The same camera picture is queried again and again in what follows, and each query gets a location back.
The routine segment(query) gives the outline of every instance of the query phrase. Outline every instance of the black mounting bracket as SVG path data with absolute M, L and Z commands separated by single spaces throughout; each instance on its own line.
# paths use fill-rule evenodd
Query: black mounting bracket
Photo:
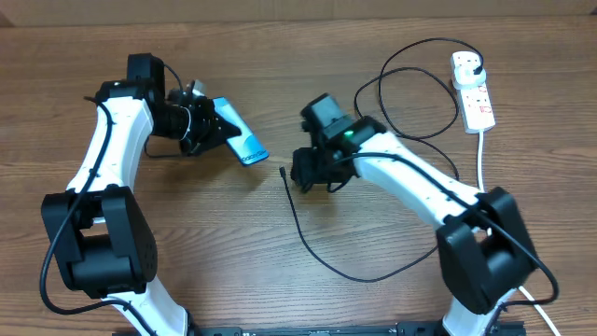
M 50 240 L 66 218 L 74 190 L 46 195 L 41 215 Z M 85 236 L 93 219 L 103 217 L 108 234 Z M 54 253 L 62 280 L 90 298 L 110 293 L 145 292 L 158 269 L 158 250 L 151 229 L 129 187 L 108 186 L 88 192 L 67 223 Z
M 115 333 L 113 336 L 138 336 L 139 333 Z M 393 326 L 314 327 L 278 329 L 240 329 L 238 327 L 198 328 L 201 336 L 448 336 L 441 322 L 400 322 Z M 491 336 L 526 336 L 524 323 L 497 323 Z
M 514 197 L 501 188 L 477 195 L 478 211 L 536 255 Z M 510 289 L 522 286 L 536 265 L 500 234 L 477 243 L 474 227 L 486 230 L 471 211 L 447 216 L 436 231 L 441 275 L 446 286 L 466 309 L 488 314 Z

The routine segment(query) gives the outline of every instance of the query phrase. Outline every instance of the cable connector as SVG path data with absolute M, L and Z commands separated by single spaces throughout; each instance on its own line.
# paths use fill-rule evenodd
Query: cable connector
M 485 83 L 487 73 L 481 67 L 479 55 L 472 51 L 457 51 L 451 56 L 451 80 L 456 90 L 474 89 Z

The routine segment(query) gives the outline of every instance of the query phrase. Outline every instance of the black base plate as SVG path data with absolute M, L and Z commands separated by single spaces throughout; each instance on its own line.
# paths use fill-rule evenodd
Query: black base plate
M 138 333 L 118 333 L 131 336 Z M 201 336 L 444 336 L 439 322 L 400 322 L 394 326 L 317 327 L 287 329 L 200 328 Z M 523 322 L 498 323 L 491 336 L 526 336 Z

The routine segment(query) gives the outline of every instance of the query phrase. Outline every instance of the wood grain surface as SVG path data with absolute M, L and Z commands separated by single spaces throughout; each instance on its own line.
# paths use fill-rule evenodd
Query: wood grain surface
M 202 326 L 242 328 L 391 324 L 437 320 L 450 293 L 437 254 L 377 284 L 358 284 L 317 263 L 298 238 L 278 167 L 309 144 L 300 109 L 323 92 L 352 111 L 356 89 L 413 41 L 445 35 L 486 58 L 497 126 L 487 133 L 486 186 L 519 203 L 540 257 L 562 295 L 546 307 L 564 335 L 597 333 L 597 20 L 592 17 L 483 18 L 294 23 L 214 23 L 0 29 L 0 334 L 108 335 L 130 325 L 113 309 L 49 312 L 37 292 L 48 247 L 40 217 L 47 193 L 64 190 L 88 147 L 96 114 L 83 95 L 125 77 L 127 55 L 152 52 L 185 82 L 200 78 L 225 95 L 271 152 L 242 168 L 226 147 L 199 158 L 143 157 L 135 196 L 158 241 L 159 277 Z M 448 81 L 449 43 L 422 45 L 390 66 L 421 66 Z M 388 77 L 390 115 L 406 132 L 431 133 L 453 105 L 421 74 Z M 171 78 L 168 87 L 174 86 Z M 374 88 L 363 112 L 381 119 Z M 432 142 L 475 184 L 477 137 L 458 120 Z M 428 147 L 412 150 L 449 173 Z M 152 152 L 176 150 L 152 139 Z M 298 217 L 320 256 L 370 278 L 434 245 L 430 228 L 381 189 L 354 180 L 341 192 L 302 195 Z M 90 300 L 68 291 L 55 263 L 51 297 L 61 306 Z M 527 288 L 550 287 L 535 273 Z M 513 308 L 530 335 L 548 329 L 535 310 Z

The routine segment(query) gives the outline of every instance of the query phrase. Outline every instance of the white cable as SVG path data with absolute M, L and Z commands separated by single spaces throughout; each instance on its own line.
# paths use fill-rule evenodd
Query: white cable
M 483 131 L 480 131 L 479 132 L 479 150 L 477 151 L 477 184 L 478 184 L 479 190 L 481 192 L 485 192 L 485 186 L 483 186 L 483 142 L 484 142 Z M 487 230 L 487 235 L 492 235 L 491 229 Z M 527 300 L 529 300 L 529 301 L 535 300 L 535 298 L 533 298 L 531 293 L 529 293 L 529 291 L 526 290 L 525 287 L 520 286 L 519 291 L 522 293 L 522 295 L 524 295 L 524 297 L 526 297 Z M 556 328 L 556 326 L 551 321 L 551 318 L 549 318 L 548 314 L 543 310 L 543 308 L 541 308 L 540 305 L 536 304 L 535 309 L 541 315 L 541 317 L 543 317 L 543 319 L 545 320 L 545 323 L 548 324 L 548 327 L 551 329 L 551 332 L 553 332 L 553 334 L 555 336 L 562 336 L 560 334 L 560 332 L 558 331 L 558 329 Z
M 483 131 L 479 132 L 479 150 L 477 150 L 477 184 L 481 192 L 485 192 L 483 186 Z
M 523 286 L 519 287 L 519 291 L 522 293 L 522 295 L 524 295 L 526 297 L 527 300 L 529 300 L 529 301 L 535 300 L 535 298 L 533 298 L 531 293 L 529 293 L 529 291 L 526 290 L 526 288 L 524 288 Z M 556 336 L 562 336 L 562 335 L 560 335 L 560 332 L 556 328 L 556 325 L 554 325 L 553 322 L 551 322 L 551 318 L 549 318 L 548 314 L 543 310 L 543 308 L 541 308 L 540 305 L 536 304 L 535 309 L 541 315 L 541 317 L 543 317 L 543 319 L 545 320 L 545 323 L 548 324 L 549 328 L 551 329 L 551 332 L 553 332 L 553 334 Z

